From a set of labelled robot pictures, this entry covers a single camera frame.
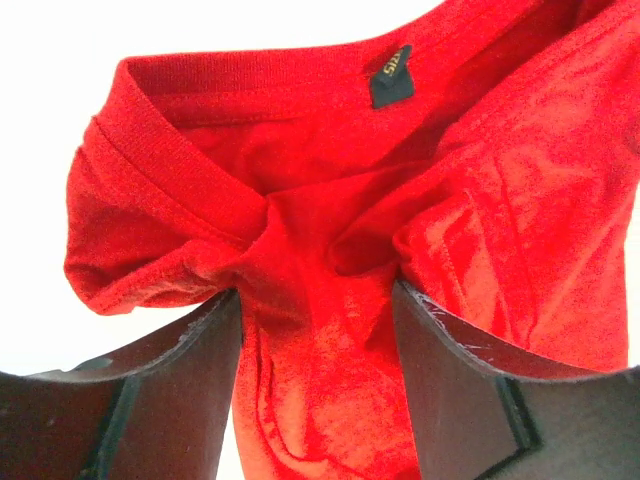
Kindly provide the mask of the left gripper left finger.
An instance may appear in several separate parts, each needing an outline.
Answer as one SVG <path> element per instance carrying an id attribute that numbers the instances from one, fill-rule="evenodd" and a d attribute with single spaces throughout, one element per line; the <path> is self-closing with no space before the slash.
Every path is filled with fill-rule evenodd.
<path id="1" fill-rule="evenodd" d="M 241 349 L 226 291 L 63 372 L 1 377 L 5 479 L 213 479 Z"/>

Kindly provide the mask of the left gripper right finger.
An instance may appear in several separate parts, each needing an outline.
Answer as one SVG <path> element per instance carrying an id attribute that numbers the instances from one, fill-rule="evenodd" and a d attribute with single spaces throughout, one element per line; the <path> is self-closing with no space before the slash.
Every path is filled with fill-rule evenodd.
<path id="1" fill-rule="evenodd" d="M 517 348 L 406 282 L 397 348 L 426 479 L 635 479 L 639 371 L 576 368 Z"/>

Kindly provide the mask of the red t-shirt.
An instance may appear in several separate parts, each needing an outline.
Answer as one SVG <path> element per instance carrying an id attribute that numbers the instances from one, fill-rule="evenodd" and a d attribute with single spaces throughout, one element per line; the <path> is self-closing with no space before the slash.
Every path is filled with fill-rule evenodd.
<path id="1" fill-rule="evenodd" d="M 415 479 L 405 277 L 535 354 L 628 363 L 635 1 L 447 1 L 386 35 L 122 60 L 67 186 L 101 315 L 236 288 L 249 479 Z"/>

